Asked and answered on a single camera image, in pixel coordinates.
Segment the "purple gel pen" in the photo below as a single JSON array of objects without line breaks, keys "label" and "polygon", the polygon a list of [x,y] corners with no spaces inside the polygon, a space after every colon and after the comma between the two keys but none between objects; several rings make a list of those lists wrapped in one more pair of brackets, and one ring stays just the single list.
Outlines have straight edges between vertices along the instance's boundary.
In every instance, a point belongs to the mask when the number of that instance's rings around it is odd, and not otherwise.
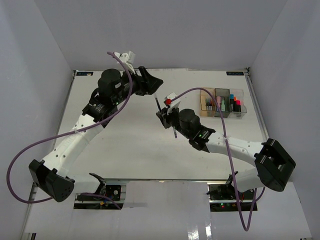
[{"label": "purple gel pen", "polygon": [[161,108],[159,98],[156,93],[153,94],[158,112],[156,113],[156,116],[159,118],[161,124],[165,129],[172,128],[174,138],[178,138],[177,134],[177,119],[179,114],[179,105],[181,103],[180,98],[178,98],[178,95],[175,92],[171,92],[169,95],[167,95],[164,98],[163,104],[164,108]]}]

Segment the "pink translucent correction tape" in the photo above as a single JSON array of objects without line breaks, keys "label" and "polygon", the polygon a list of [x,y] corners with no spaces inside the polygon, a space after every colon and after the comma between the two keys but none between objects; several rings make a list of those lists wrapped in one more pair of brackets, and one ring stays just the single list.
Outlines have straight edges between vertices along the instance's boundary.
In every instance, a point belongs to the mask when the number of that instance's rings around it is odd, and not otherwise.
[{"label": "pink translucent correction tape", "polygon": [[219,110],[221,109],[221,97],[216,96],[215,100],[216,100],[216,111],[219,112]]}]

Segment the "green translucent correction tape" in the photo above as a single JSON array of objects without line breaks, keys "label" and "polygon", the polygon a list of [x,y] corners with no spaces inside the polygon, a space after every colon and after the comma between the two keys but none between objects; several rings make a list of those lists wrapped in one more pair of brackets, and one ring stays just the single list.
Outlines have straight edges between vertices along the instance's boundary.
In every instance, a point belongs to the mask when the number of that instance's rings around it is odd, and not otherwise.
[{"label": "green translucent correction tape", "polygon": [[225,111],[226,111],[226,106],[225,106],[225,100],[224,100],[224,99],[221,100],[220,110],[221,110],[222,112],[225,112]]}]

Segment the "blue cap black highlighter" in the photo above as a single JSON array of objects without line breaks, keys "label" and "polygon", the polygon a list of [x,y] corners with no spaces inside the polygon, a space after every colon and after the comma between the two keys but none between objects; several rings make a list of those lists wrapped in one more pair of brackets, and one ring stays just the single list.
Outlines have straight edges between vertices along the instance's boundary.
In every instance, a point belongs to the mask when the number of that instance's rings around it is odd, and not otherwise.
[{"label": "blue cap black highlighter", "polygon": [[235,99],[233,94],[229,95],[229,106],[230,106],[230,112],[233,112],[235,110]]}]

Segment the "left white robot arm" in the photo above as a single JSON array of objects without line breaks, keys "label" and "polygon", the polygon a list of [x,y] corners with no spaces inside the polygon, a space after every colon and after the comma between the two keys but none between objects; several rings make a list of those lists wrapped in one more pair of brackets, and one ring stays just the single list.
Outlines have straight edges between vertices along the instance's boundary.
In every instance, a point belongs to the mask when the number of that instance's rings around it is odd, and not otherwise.
[{"label": "left white robot arm", "polygon": [[68,177],[71,166],[89,142],[98,135],[127,97],[152,95],[164,83],[140,66],[139,74],[121,73],[110,68],[102,72],[97,88],[74,124],[72,134],[63,138],[52,152],[33,160],[28,168],[33,182],[56,202],[66,200],[75,187],[75,180]]}]

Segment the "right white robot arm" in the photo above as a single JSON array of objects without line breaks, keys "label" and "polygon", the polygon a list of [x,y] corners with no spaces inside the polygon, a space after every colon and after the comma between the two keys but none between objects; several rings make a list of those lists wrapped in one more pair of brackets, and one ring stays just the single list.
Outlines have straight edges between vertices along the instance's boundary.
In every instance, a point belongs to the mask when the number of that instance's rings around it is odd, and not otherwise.
[{"label": "right white robot arm", "polygon": [[192,109],[163,108],[156,113],[165,129],[174,128],[198,151],[231,156],[252,165],[252,169],[235,173],[235,179],[227,181],[226,195],[236,200],[243,193],[255,188],[269,188],[282,192],[296,163],[275,139],[254,142],[223,134],[200,123]]}]

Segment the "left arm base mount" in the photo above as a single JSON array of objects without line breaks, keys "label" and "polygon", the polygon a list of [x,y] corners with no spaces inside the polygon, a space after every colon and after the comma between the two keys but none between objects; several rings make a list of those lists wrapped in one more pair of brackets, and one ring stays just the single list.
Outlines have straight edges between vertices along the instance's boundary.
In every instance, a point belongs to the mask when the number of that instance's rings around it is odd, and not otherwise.
[{"label": "left arm base mount", "polygon": [[121,210],[125,192],[121,185],[105,185],[96,193],[82,193],[75,197],[76,210]]}]

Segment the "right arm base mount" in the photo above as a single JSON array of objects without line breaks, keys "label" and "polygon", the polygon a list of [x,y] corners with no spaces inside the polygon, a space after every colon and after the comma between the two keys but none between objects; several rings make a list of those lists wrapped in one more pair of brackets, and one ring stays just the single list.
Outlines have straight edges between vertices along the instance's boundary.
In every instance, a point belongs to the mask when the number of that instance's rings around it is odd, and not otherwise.
[{"label": "right arm base mount", "polygon": [[[208,184],[207,195],[211,212],[237,212],[238,205],[235,189],[232,186],[233,177],[230,174],[223,184]],[[254,197],[254,189],[238,192],[240,209],[249,212]]]}]

